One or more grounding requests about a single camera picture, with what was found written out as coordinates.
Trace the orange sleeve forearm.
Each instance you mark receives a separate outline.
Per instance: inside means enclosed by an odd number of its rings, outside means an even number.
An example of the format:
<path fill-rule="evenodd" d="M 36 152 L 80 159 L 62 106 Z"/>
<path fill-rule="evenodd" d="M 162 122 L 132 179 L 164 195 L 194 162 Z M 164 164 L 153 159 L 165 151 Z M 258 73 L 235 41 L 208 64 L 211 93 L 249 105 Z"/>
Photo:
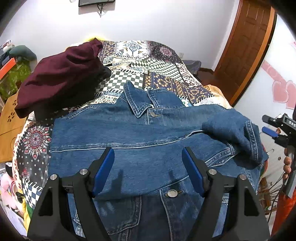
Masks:
<path fill-rule="evenodd" d="M 287 197 L 282 192 L 280 193 L 271 235 L 276 234 L 276 232 L 279 230 L 280 226 L 284 223 L 289 213 L 293 209 L 295 202 L 296 202 L 296 190 L 294 190 L 292 198 Z"/>

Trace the person's right hand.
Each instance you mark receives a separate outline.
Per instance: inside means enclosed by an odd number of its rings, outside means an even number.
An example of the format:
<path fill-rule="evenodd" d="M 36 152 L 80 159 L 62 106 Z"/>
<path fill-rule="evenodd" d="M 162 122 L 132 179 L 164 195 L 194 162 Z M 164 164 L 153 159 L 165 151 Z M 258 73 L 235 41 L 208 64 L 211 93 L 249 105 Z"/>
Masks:
<path fill-rule="evenodd" d="M 285 150 L 284 150 L 284 154 L 285 154 L 285 159 L 284 159 L 284 161 L 283 161 L 283 163 L 284 163 L 284 166 L 283 166 L 284 174 L 283 174 L 283 176 L 282 176 L 283 181 L 285 181 L 285 180 L 288 178 L 290 172 L 292 171 L 292 169 L 291 169 L 291 167 L 290 167 L 290 166 L 291 166 L 291 163 L 292 163 L 292 160 L 291 160 L 291 158 L 288 156 L 287 148 L 285 148 Z"/>

